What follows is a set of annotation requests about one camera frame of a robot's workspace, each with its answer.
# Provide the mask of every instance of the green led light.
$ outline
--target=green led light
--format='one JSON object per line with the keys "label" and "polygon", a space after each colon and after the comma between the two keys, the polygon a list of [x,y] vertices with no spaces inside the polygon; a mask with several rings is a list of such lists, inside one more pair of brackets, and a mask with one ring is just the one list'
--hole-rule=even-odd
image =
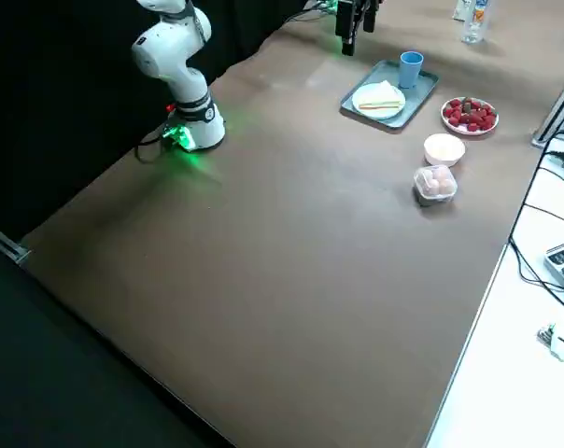
{"label": "green led light", "polygon": [[165,130],[162,134],[163,138],[171,138],[174,140],[178,145],[180,145],[183,149],[187,151],[191,151],[197,148],[195,144],[195,140],[192,138],[190,134],[189,128],[183,125],[173,126]]}

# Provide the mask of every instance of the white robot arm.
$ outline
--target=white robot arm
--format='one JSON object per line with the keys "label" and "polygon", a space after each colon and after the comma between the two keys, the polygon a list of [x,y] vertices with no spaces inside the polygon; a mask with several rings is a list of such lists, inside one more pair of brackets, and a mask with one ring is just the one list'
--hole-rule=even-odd
{"label": "white robot arm", "polygon": [[224,122],[207,88],[204,76],[187,67],[187,60],[211,37],[211,24],[191,0],[137,0],[160,14],[160,21],[133,44],[139,69],[168,84],[176,100],[166,132],[184,133],[194,150],[212,147],[224,137]]}

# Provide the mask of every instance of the black curtain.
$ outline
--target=black curtain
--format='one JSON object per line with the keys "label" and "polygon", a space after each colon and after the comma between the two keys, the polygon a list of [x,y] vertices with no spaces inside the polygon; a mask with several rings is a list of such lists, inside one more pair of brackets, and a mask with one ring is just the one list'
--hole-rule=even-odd
{"label": "black curtain", "polygon": [[[212,82],[304,0],[196,0],[213,35],[190,60]],[[134,0],[0,5],[0,231],[19,240],[164,119],[169,93],[130,46],[157,17]]]}

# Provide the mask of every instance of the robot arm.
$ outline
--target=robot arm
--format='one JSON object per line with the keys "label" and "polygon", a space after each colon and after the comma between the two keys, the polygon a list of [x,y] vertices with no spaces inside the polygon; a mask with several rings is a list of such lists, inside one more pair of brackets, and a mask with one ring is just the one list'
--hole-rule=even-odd
{"label": "robot arm", "polygon": [[375,16],[383,0],[339,0],[336,11],[336,35],[342,37],[342,52],[347,56],[355,53],[355,36],[363,22],[363,31],[372,33]]}
{"label": "robot arm", "polygon": [[133,45],[139,69],[148,77],[168,83],[180,103],[193,102],[207,92],[203,75],[187,67],[187,60],[211,37],[209,19],[187,0],[138,0],[160,13],[160,21]]}
{"label": "robot arm", "polygon": [[137,2],[160,14],[160,21],[133,44],[133,56],[139,69],[164,81],[176,100],[163,136],[186,150],[216,145],[224,137],[224,121],[203,74],[187,66],[187,60],[211,37],[209,19],[191,0]]}

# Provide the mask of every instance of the egg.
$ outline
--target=egg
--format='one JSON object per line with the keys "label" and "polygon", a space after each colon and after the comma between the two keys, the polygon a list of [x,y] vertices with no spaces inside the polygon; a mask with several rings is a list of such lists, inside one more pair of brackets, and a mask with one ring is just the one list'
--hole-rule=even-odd
{"label": "egg", "polygon": [[425,182],[428,183],[428,184],[433,179],[433,171],[432,170],[421,170],[421,175],[423,175]]}
{"label": "egg", "polygon": [[452,179],[443,179],[439,182],[440,194],[453,194],[456,189],[457,186]]}
{"label": "egg", "polygon": [[431,179],[423,186],[423,192],[428,196],[437,196],[440,194],[440,182],[435,179]]}
{"label": "egg", "polygon": [[452,179],[452,175],[450,174],[450,169],[447,166],[439,166],[433,171],[433,178],[438,179],[438,181],[442,183],[445,179]]}

